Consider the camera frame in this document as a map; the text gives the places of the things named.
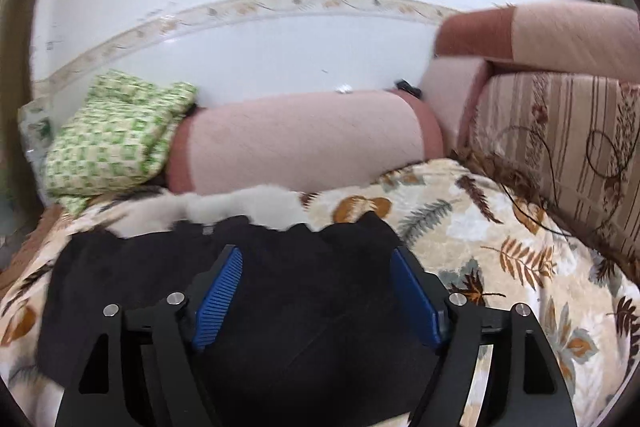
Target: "floral bedspread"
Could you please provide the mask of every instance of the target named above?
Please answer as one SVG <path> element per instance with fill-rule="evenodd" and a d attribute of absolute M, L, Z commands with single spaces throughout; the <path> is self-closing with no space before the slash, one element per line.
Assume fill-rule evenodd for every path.
<path fill-rule="evenodd" d="M 545 230 L 558 227 L 542 208 L 514 201 L 452 160 L 390 172 L 367 187 L 301 195 L 313 229 L 373 210 L 452 292 L 481 306 L 527 303 L 556 354 L 578 425 L 596 425 L 638 365 L 640 292 L 596 251 Z M 37 427 L 54 426 L 63 392 L 34 365 L 49 271 L 72 233 L 100 222 L 101 206 L 75 220 L 63 215 L 0 303 L 0 375 Z M 465 427 L 475 425 L 489 364 L 489 348 L 481 349 Z M 405 416 L 384 422 L 405 424 Z"/>

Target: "blue gripper pad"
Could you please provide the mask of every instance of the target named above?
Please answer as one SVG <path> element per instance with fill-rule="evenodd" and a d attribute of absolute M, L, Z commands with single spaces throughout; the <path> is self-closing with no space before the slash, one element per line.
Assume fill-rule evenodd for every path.
<path fill-rule="evenodd" d="M 242 277 L 242 253 L 234 248 L 196 312 L 191 346 L 202 351 L 215 342 Z"/>
<path fill-rule="evenodd" d="M 437 350 L 445 342 L 438 325 L 438 312 L 398 249 L 391 254 L 390 270 L 396 296 L 414 333 L 424 346 Z"/>

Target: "pink sofa armrest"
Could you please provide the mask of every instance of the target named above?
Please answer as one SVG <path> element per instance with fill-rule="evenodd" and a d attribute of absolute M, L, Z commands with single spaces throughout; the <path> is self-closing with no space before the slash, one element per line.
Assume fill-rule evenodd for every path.
<path fill-rule="evenodd" d="M 260 184 L 319 192 L 369 184 L 443 155 L 429 105 L 405 92 L 312 92 L 231 103 L 184 119 L 166 177 L 175 193 Z"/>
<path fill-rule="evenodd" d="M 471 55 L 537 71 L 609 76 L 640 83 L 638 14 L 591 2 L 550 2 L 453 15 L 434 45 L 438 57 Z"/>
<path fill-rule="evenodd" d="M 492 74 L 492 65 L 479 57 L 438 57 L 429 64 L 420 89 L 440 125 L 445 154 L 466 145 L 476 104 Z"/>

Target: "green patterned pillow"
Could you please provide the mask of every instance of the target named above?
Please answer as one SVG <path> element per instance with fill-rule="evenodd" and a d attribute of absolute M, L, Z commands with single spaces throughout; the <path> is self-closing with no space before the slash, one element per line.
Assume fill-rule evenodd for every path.
<path fill-rule="evenodd" d="M 78 214 L 88 196 L 148 181 L 166 162 L 195 94 L 184 82 L 161 89 L 119 71 L 97 76 L 47 153 L 47 190 Z"/>

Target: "metal screw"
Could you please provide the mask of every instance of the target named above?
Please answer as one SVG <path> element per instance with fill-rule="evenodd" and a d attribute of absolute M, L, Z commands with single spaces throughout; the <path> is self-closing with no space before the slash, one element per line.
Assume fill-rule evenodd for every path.
<path fill-rule="evenodd" d="M 118 308 L 117 304 L 108 304 L 102 310 L 102 315 L 105 317 L 113 317 L 119 310 L 120 308 Z"/>
<path fill-rule="evenodd" d="M 184 301 L 184 293 L 173 292 L 166 298 L 166 301 L 167 303 L 173 305 L 180 304 L 182 301 Z"/>
<path fill-rule="evenodd" d="M 529 317 L 531 314 L 531 308 L 529 308 L 525 303 L 519 302 L 516 304 L 516 313 L 523 317 Z"/>
<path fill-rule="evenodd" d="M 454 306 L 463 306 L 466 304 L 466 297 L 462 293 L 452 293 L 449 295 L 449 302 Z"/>

